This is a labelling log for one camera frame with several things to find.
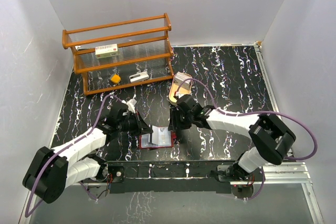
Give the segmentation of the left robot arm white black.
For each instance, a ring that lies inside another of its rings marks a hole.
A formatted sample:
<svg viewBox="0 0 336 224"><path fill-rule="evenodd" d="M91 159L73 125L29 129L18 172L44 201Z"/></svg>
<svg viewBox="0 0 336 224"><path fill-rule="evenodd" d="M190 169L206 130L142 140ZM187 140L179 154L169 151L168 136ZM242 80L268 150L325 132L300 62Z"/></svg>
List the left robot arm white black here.
<svg viewBox="0 0 336 224"><path fill-rule="evenodd" d="M79 137L55 148L40 148L23 178L23 186L51 204L63 191L82 180L94 178L104 181L108 168L90 153L107 145L119 133L141 136L153 132L131 104L118 103L108 116L100 118L96 127L89 128Z"/></svg>

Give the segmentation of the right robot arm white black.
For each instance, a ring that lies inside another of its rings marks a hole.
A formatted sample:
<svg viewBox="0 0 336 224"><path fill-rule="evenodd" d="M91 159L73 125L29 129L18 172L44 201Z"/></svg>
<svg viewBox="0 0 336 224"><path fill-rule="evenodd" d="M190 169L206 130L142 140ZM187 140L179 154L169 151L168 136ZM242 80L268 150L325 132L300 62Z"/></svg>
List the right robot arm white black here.
<svg viewBox="0 0 336 224"><path fill-rule="evenodd" d="M296 140L294 132L275 114L265 112L240 116L221 111L213 105L202 107L191 95L185 94L170 106L169 130L177 132L192 125L233 132L251 139L253 148L242 153L225 170L212 172L218 177L233 180L247 180L256 169L267 163L280 165Z"/></svg>

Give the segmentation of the red leather card holder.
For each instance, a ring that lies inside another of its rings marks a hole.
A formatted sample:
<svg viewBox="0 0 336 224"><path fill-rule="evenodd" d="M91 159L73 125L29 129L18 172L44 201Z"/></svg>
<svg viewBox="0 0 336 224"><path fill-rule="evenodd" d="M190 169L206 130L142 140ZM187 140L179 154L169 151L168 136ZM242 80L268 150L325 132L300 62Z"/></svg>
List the red leather card holder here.
<svg viewBox="0 0 336 224"><path fill-rule="evenodd" d="M141 135L139 138L139 148L156 149L173 147L176 134L168 127L151 125L152 133Z"/></svg>

